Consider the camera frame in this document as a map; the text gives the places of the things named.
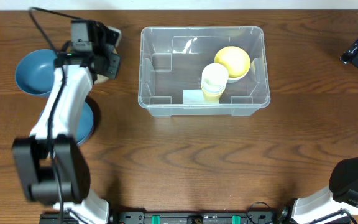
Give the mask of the dark blue bowl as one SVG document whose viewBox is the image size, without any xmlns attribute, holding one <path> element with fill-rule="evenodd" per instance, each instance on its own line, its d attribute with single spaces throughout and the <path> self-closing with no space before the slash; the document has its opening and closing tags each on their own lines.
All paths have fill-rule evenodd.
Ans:
<svg viewBox="0 0 358 224">
<path fill-rule="evenodd" d="M 56 139 L 59 135 L 64 135 L 72 137 L 76 145 L 81 146 L 90 138 L 93 132 L 93 110 L 89 104 L 83 101 L 81 112 L 74 112 L 75 115 L 70 117 L 72 111 L 71 109 L 64 109 L 63 103 L 59 102 L 53 114 L 50 139 Z M 35 136 L 36 139 L 46 140 L 49 132 L 49 117 L 50 114 L 42 111 L 30 135 Z"/>
<path fill-rule="evenodd" d="M 26 94 L 48 97 L 54 82 L 55 52 L 40 49 L 27 54 L 20 60 L 15 71 L 15 81 Z"/>
</svg>

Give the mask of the yellow cup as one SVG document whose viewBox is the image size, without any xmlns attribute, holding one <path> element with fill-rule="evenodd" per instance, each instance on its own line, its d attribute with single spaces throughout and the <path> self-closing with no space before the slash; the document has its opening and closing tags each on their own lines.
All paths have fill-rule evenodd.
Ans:
<svg viewBox="0 0 358 224">
<path fill-rule="evenodd" d="M 202 92 L 203 92 L 203 94 L 204 94 L 205 97 L 208 97 L 208 98 L 218 97 L 218 98 L 219 98 L 219 97 L 223 94 L 224 90 L 223 90 L 223 91 L 220 91 L 220 92 L 213 92 L 213 93 L 208 92 L 208 91 L 206 91 L 206 90 L 202 90 Z"/>
<path fill-rule="evenodd" d="M 210 95 L 210 94 L 203 93 L 203 97 L 207 103 L 219 104 L 219 99 L 221 97 L 221 94 Z"/>
</svg>

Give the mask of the cream bowl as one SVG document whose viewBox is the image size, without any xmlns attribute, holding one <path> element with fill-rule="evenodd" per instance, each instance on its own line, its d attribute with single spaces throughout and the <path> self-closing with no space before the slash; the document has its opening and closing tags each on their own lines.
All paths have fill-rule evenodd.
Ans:
<svg viewBox="0 0 358 224">
<path fill-rule="evenodd" d="M 94 84 L 100 84 L 115 79 L 121 66 L 121 57 L 116 47 L 121 41 L 121 31 L 115 27 L 99 25 L 101 28 L 100 46 L 96 51 Z"/>
</svg>

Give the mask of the light blue cup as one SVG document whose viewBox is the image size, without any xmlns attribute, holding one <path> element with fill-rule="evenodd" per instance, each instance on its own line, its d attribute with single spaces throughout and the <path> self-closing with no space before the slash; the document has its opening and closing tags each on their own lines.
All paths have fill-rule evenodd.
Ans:
<svg viewBox="0 0 358 224">
<path fill-rule="evenodd" d="M 202 89 L 202 90 L 206 90 L 206 91 L 211 92 L 211 93 L 213 93 L 213 92 L 220 92 L 220 91 L 225 90 L 225 88 L 211 89 L 211 88 L 206 88 L 206 87 L 203 87 L 203 86 L 201 87 L 201 89 Z"/>
</svg>

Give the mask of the white small bowl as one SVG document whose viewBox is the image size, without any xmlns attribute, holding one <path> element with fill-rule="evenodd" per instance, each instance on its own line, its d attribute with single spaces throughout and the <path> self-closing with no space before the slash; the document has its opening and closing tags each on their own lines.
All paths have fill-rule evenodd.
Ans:
<svg viewBox="0 0 358 224">
<path fill-rule="evenodd" d="M 235 83 L 235 82 L 238 82 L 239 80 L 241 80 L 242 78 L 244 78 L 246 76 L 246 73 L 243 74 L 242 76 L 239 76 L 239 77 L 229 77 L 227 82 L 228 83 Z"/>
</svg>

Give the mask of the yellow small bowl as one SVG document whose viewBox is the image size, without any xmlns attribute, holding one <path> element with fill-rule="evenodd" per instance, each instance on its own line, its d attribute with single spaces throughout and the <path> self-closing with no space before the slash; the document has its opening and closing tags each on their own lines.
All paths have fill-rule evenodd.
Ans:
<svg viewBox="0 0 358 224">
<path fill-rule="evenodd" d="M 214 57 L 214 63 L 226 67 L 229 78 L 239 78 L 246 75 L 251 65 L 249 54 L 236 46 L 228 46 L 219 50 Z"/>
</svg>

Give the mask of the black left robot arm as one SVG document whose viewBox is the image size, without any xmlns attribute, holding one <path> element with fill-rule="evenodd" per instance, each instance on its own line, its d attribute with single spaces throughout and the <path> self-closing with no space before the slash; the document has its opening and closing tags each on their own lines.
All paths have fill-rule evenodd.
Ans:
<svg viewBox="0 0 358 224">
<path fill-rule="evenodd" d="M 100 77 L 114 79 L 122 34 L 93 20 L 71 22 L 71 39 L 53 59 L 54 81 L 29 137 L 17 138 L 13 158 L 28 201 L 52 205 L 58 223 L 108 223 L 109 203 L 90 188 L 90 168 L 76 143 L 85 99 Z"/>
</svg>

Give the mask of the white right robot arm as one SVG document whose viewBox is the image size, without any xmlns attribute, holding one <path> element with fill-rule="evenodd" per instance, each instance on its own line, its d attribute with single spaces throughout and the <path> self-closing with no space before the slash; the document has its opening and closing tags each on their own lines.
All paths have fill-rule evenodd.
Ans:
<svg viewBox="0 0 358 224">
<path fill-rule="evenodd" d="M 340 60 L 358 68 L 358 38 Z M 355 223 L 358 215 L 358 157 L 339 162 L 329 185 L 283 207 L 275 223 Z"/>
</svg>

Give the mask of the cream cup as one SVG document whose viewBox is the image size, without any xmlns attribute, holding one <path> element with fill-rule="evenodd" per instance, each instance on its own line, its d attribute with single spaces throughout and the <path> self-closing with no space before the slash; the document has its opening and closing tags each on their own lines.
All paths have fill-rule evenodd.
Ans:
<svg viewBox="0 0 358 224">
<path fill-rule="evenodd" d="M 201 83 L 213 87 L 225 86 L 228 78 L 229 72 L 227 68 L 218 63 L 207 65 L 201 73 Z"/>
</svg>

